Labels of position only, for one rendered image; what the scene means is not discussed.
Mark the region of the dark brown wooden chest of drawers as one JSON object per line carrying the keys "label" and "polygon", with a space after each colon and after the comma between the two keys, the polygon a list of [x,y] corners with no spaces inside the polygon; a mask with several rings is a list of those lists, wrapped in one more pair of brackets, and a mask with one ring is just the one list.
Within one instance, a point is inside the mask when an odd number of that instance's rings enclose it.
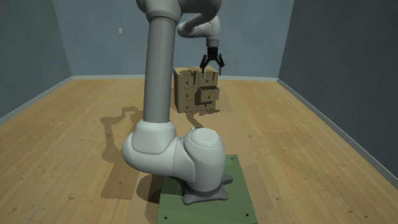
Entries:
{"label": "dark brown wooden chest of drawers", "polygon": [[[177,76],[198,74],[198,83],[199,83],[199,74],[202,73],[202,68],[200,68],[200,67],[178,67],[178,68],[174,68],[174,74],[175,74],[175,72],[177,73]],[[218,73],[218,71],[216,71],[211,66],[206,66],[205,73]],[[208,85],[208,86],[217,86],[217,84],[218,84],[218,74],[217,74],[216,85]],[[193,86],[193,87],[201,87],[201,86]],[[193,87],[185,87],[185,88],[193,88]],[[179,95],[177,92],[177,80],[174,81],[174,100],[175,100],[175,105],[176,105],[177,111],[179,113]],[[198,100],[199,100],[198,93],[197,93],[197,99],[193,99],[193,100],[197,100],[197,111],[201,111],[201,110],[198,110]]]}

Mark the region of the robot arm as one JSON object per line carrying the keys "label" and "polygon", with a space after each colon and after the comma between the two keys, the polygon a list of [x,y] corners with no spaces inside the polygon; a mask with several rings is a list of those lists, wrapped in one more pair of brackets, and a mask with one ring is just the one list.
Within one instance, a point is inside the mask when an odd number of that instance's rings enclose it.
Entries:
{"label": "robot arm", "polygon": [[143,119],[124,141],[123,158],[141,172],[182,179],[185,205],[225,201],[228,193],[224,184],[232,182],[233,176],[224,174],[226,155],[220,135],[209,128],[196,128],[177,137],[169,120],[176,25],[183,13],[200,13],[178,25],[179,36],[205,37],[207,47],[219,47],[220,20],[216,14],[222,0],[136,3],[150,21],[144,110]]}

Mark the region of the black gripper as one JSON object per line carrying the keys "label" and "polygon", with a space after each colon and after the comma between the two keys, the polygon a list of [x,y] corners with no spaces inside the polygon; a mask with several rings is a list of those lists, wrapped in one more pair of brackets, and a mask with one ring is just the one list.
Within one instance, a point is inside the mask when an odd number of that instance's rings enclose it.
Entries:
{"label": "black gripper", "polygon": [[[207,55],[205,55],[205,54],[203,55],[203,59],[200,64],[200,68],[202,68],[202,77],[205,78],[205,67],[208,65],[210,60],[216,60],[216,62],[220,66],[219,75],[222,76],[222,67],[224,66],[224,62],[221,57],[221,54],[218,54],[218,48],[207,48],[207,52],[208,52]],[[220,61],[218,60],[217,57],[219,58]],[[207,60],[206,60],[206,58],[207,58]]]}

